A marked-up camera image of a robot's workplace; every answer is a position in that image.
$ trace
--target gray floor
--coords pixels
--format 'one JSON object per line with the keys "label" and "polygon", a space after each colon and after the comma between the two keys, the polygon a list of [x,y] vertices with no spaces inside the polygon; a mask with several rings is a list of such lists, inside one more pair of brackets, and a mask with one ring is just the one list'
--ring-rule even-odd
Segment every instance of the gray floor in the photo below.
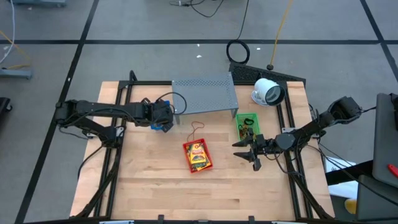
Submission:
{"label": "gray floor", "polygon": [[[367,2],[384,38],[398,39],[398,3]],[[16,6],[17,39],[77,40],[91,3],[69,0],[65,8],[31,10]],[[197,8],[209,14],[218,3],[207,1]],[[245,1],[225,1],[215,17],[206,19],[190,8],[169,6],[166,0],[100,0],[88,39],[234,39],[245,5]],[[273,39],[286,5],[287,0],[252,0],[242,38]],[[0,0],[0,21],[0,29],[11,35],[11,7],[6,0]],[[296,0],[280,38],[376,40],[360,2],[344,0]],[[14,105],[0,131],[0,223],[12,223],[16,217],[77,45],[21,47],[33,58],[33,79],[0,80],[0,96],[10,97]],[[249,47],[248,65],[265,68],[272,45]],[[397,58],[398,46],[389,49]],[[236,60],[241,52],[239,47],[231,49]],[[23,62],[13,52],[1,66]],[[377,93],[397,93],[397,80],[380,45],[278,45],[274,66],[277,72],[306,78],[308,99],[320,111],[345,95],[370,108]],[[228,67],[223,44],[85,45],[67,98],[95,101],[102,81],[127,79],[130,69],[140,80],[170,80],[217,74]],[[323,144],[345,159],[372,158],[373,111],[327,131]],[[83,140],[55,133],[27,222],[68,217],[85,145]]]}

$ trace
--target green container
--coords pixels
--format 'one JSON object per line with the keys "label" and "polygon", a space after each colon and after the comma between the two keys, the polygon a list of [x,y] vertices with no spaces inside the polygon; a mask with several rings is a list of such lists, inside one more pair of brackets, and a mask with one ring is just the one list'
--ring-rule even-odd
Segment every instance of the green container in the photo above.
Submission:
{"label": "green container", "polygon": [[254,134],[260,134],[260,127],[259,127],[259,120],[257,118],[256,113],[243,113],[243,114],[237,114],[236,115],[236,129],[238,130],[238,138],[239,140],[243,140],[240,135],[239,127],[241,126],[244,128],[244,120],[248,118],[254,121],[253,124],[251,125],[246,125],[248,128],[252,128],[254,131]]}

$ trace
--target red object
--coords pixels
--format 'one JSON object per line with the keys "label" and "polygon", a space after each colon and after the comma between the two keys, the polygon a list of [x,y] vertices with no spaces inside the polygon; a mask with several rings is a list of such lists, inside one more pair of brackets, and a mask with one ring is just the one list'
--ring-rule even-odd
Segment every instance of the red object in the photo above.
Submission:
{"label": "red object", "polygon": [[390,170],[390,172],[392,172],[392,174],[394,174],[394,176],[398,177],[398,168],[392,164],[388,164],[388,169]]}
{"label": "red object", "polygon": [[[192,166],[191,166],[191,163],[189,162],[189,157],[187,155],[187,150],[186,150],[187,146],[192,145],[192,144],[196,144],[196,143],[203,143],[203,145],[205,147],[206,156],[207,156],[207,158],[209,158],[209,161],[211,163],[210,166],[208,166],[208,167],[206,167],[204,169],[201,169],[201,170],[192,170]],[[194,141],[186,142],[186,143],[182,144],[182,148],[184,150],[185,158],[187,159],[187,163],[188,163],[188,166],[189,166],[189,171],[191,172],[191,174],[194,173],[194,172],[207,170],[207,169],[210,169],[210,168],[213,167],[213,161],[211,160],[210,153],[209,153],[209,150],[207,149],[207,145],[206,145],[205,139],[197,139],[197,140],[194,140]]]}

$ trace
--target wooden table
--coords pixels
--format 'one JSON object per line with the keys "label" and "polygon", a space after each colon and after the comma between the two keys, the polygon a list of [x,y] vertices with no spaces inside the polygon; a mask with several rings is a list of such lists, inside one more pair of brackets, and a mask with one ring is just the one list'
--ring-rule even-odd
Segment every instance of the wooden table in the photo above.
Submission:
{"label": "wooden table", "polygon": [[[289,82],[289,93],[295,124],[301,127],[311,121],[303,83]],[[118,82],[103,82],[98,102],[114,103]],[[275,107],[263,107],[251,99],[253,86],[235,86],[239,102],[238,113],[256,112],[261,133],[274,138],[280,133]],[[171,86],[133,86],[131,101],[158,96],[172,90]],[[282,104],[287,123],[285,103]],[[110,118],[95,118],[102,125],[110,125]],[[192,132],[191,122],[205,123],[195,137],[205,138],[213,159],[213,168],[191,174],[182,144]],[[159,214],[166,220],[295,220],[289,181],[275,161],[260,156],[262,168],[254,172],[252,164],[233,155],[248,151],[231,147],[238,141],[236,122],[230,111],[193,114],[181,117],[168,133],[128,123],[114,198],[113,219],[156,220]],[[85,156],[100,142],[89,140]],[[317,147],[315,140],[310,145]],[[71,215],[76,215],[88,203],[98,188],[104,152],[90,159],[81,170]],[[334,216],[325,173],[319,152],[306,147],[302,151],[308,189],[319,204]],[[301,191],[297,187],[301,214],[305,216]],[[104,214],[108,192],[104,194],[101,214]]]}

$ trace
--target yellow cable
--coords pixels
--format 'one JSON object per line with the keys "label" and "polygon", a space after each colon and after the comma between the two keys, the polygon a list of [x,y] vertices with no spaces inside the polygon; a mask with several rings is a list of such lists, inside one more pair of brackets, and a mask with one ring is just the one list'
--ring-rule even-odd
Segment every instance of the yellow cable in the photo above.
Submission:
{"label": "yellow cable", "polygon": [[272,63],[274,62],[274,55],[276,52],[276,45],[278,44],[278,37],[279,37],[279,33],[282,30],[282,27],[284,26],[285,20],[286,20],[286,16],[287,13],[289,13],[289,9],[292,6],[293,0],[289,0],[289,4],[287,5],[287,8],[285,10],[285,14],[282,18],[282,22],[280,23],[279,29],[278,29],[278,33],[276,33],[276,38],[275,38],[275,44],[274,44],[274,51],[272,52],[272,57],[271,57],[271,62],[270,65],[272,65]]}
{"label": "yellow cable", "polygon": [[[8,40],[8,42],[10,42],[10,44],[12,44],[12,40],[10,40],[10,38],[8,38],[8,36],[0,30],[0,34]],[[18,50],[19,53],[21,53],[29,62],[31,61],[29,55],[27,53],[24,52],[24,50],[22,50],[18,45],[14,44],[14,47]],[[24,67],[29,67],[30,64],[23,64],[23,65],[13,65],[11,67],[8,67],[7,69],[15,69],[15,68],[24,68]]]}

